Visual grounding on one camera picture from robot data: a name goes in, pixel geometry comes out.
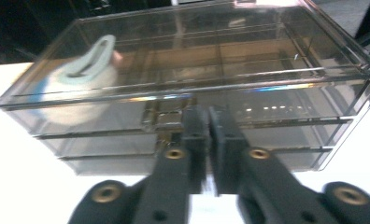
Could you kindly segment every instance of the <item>plastic storage box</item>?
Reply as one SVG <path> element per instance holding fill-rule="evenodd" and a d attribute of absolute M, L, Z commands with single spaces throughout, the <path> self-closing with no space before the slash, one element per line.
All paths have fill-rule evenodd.
<path fill-rule="evenodd" d="M 226 108 L 290 169 L 319 170 L 370 107 L 370 56 L 310 1 L 288 2 L 74 21 L 0 108 L 84 175 L 149 172 L 194 105 L 206 125 Z"/>

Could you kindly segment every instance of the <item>brass screw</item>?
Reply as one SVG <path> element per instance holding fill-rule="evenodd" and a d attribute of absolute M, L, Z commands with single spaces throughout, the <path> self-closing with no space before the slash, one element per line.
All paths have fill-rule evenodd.
<path fill-rule="evenodd" d="M 180 149 L 171 149 L 165 153 L 166 158 L 171 160 L 181 159 L 185 156 L 185 153 Z"/>
<path fill-rule="evenodd" d="M 249 155 L 258 160 L 265 160 L 270 157 L 269 152 L 262 149 L 253 149 L 249 152 Z"/>
<path fill-rule="evenodd" d="M 355 189 L 340 187 L 334 190 L 334 196 L 344 203 L 353 205 L 363 205 L 368 203 L 366 197 Z"/>
<path fill-rule="evenodd" d="M 110 203 L 121 196 L 118 186 L 110 184 L 95 189 L 92 193 L 92 200 L 97 203 Z"/>

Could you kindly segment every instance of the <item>transparent lid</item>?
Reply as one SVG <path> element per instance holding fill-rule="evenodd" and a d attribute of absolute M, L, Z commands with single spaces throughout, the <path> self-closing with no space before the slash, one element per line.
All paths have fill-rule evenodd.
<path fill-rule="evenodd" d="M 370 78 L 312 3 L 214 1 L 75 21 L 1 98 L 10 110 Z"/>

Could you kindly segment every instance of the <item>white tabletop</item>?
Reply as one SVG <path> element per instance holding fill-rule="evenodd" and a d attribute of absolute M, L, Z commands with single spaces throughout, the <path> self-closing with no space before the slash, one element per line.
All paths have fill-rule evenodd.
<path fill-rule="evenodd" d="M 0 65 L 0 95 L 29 65 Z M 370 111 L 324 171 L 295 176 L 314 190 L 345 181 L 370 193 Z M 75 176 L 0 110 L 0 223 L 66 223 L 86 191 L 108 178 L 132 185 L 141 176 Z M 241 223 L 228 208 L 235 210 L 235 197 L 192 196 L 190 223 Z"/>

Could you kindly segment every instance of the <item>white table surface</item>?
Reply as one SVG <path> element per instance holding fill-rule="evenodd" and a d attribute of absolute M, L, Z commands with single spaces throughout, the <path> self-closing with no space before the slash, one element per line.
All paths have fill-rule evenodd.
<path fill-rule="evenodd" d="M 30 64 L 0 65 L 0 95 Z M 370 111 L 325 170 L 297 173 L 320 191 L 325 183 L 345 181 L 370 193 Z M 40 142 L 0 110 L 0 223 L 66 223 L 94 184 L 117 179 L 129 185 L 142 176 L 76 176 Z M 190 223 L 242 223 L 235 197 L 192 196 Z"/>

